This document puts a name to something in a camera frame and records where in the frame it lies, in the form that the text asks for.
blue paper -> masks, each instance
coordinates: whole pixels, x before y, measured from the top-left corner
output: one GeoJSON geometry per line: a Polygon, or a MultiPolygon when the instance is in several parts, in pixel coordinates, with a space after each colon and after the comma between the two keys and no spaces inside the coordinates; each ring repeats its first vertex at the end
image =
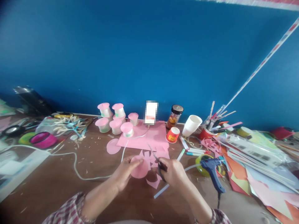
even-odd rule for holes
{"type": "MultiPolygon", "coordinates": [[[[266,184],[269,187],[270,190],[282,191],[282,192],[287,192],[287,193],[295,193],[288,187],[286,187],[283,184],[279,183],[278,181],[273,180],[272,178],[258,172],[257,170],[252,169],[251,167],[249,167],[247,165],[245,165],[245,167],[255,180],[263,182],[264,184],[266,184]]],[[[274,169],[274,171],[277,174],[294,181],[295,182],[294,185],[292,185],[290,183],[288,183],[288,185],[292,186],[295,189],[299,189],[299,180],[289,170],[277,167],[274,169]]]]}

black jar lid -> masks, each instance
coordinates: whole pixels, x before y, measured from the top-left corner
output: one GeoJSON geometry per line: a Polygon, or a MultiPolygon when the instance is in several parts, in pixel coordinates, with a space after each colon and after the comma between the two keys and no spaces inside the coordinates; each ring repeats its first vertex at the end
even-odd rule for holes
{"type": "Polygon", "coordinates": [[[184,111],[184,108],[180,105],[172,105],[172,108],[171,108],[171,112],[173,112],[174,114],[177,114],[177,115],[180,115],[182,114],[182,112],[184,111]]]}

plaid sleeve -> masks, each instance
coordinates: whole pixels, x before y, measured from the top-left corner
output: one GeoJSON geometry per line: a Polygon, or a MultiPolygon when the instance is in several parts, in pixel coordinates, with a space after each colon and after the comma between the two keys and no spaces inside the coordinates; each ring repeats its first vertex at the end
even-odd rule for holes
{"type": "Polygon", "coordinates": [[[87,220],[81,215],[81,209],[84,204],[85,194],[82,192],[70,198],[56,212],[49,215],[43,224],[90,224],[95,220],[87,220]]]}
{"type": "Polygon", "coordinates": [[[223,211],[219,209],[212,209],[212,212],[213,215],[210,224],[231,224],[230,220],[223,211]]]}

blue glue gun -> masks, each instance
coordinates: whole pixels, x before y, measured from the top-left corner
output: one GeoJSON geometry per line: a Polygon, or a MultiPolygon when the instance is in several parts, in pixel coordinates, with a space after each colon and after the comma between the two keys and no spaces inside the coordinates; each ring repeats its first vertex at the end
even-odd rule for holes
{"type": "Polygon", "coordinates": [[[222,187],[217,174],[216,174],[216,167],[221,165],[221,161],[219,159],[208,159],[208,160],[201,160],[201,166],[209,172],[213,185],[218,193],[225,193],[224,187],[222,187]]]}

scissors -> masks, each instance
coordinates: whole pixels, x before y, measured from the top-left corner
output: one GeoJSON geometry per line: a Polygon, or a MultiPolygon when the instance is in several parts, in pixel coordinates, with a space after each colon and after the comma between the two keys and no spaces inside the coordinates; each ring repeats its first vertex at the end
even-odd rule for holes
{"type": "Polygon", "coordinates": [[[161,161],[158,160],[158,158],[156,157],[156,155],[155,155],[155,153],[153,152],[153,150],[152,150],[152,148],[151,148],[150,145],[149,145],[149,148],[150,148],[150,150],[152,151],[152,154],[154,155],[154,157],[156,158],[156,161],[158,162],[158,171],[159,171],[159,174],[160,174],[162,180],[163,180],[164,182],[166,182],[166,180],[165,180],[164,177],[162,176],[161,170],[167,171],[167,169],[165,168],[164,164],[161,163],[161,161]]]}

